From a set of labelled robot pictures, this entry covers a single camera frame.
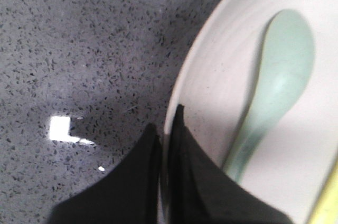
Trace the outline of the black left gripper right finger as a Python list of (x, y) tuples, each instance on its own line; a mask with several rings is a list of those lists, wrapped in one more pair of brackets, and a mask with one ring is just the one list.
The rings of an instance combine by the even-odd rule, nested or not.
[(199, 146), (178, 105), (168, 149), (171, 223), (291, 223), (225, 175)]

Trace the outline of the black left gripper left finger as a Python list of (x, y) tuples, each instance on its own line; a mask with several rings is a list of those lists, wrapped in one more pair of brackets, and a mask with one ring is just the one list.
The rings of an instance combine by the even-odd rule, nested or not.
[(145, 127), (124, 159), (103, 179), (55, 206), (48, 223), (157, 223), (162, 146)]

